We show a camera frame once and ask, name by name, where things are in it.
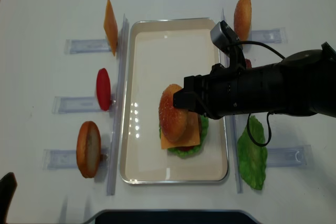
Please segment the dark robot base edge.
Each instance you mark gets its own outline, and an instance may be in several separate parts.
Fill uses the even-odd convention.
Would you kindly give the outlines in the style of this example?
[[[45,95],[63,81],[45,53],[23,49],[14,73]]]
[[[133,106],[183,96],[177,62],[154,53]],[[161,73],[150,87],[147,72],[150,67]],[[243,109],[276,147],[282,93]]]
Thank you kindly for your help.
[[[240,210],[108,210],[88,223],[260,223]]]

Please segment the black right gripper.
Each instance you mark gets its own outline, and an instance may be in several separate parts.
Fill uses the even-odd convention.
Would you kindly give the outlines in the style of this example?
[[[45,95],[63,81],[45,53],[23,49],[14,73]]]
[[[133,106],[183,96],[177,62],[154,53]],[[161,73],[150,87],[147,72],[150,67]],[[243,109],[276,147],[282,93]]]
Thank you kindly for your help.
[[[217,63],[209,74],[185,77],[184,89],[173,94],[173,106],[216,120],[242,114],[243,102],[238,94],[242,71],[241,63],[231,63],[228,68]]]

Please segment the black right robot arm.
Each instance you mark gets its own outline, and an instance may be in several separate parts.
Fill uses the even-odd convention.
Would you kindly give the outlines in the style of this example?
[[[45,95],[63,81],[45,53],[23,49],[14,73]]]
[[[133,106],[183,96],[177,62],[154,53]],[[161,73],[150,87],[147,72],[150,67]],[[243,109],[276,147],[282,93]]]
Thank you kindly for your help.
[[[335,116],[335,50],[328,44],[281,62],[247,68],[239,46],[228,47],[230,65],[189,76],[173,95],[173,105],[211,119],[271,112],[292,116]]]

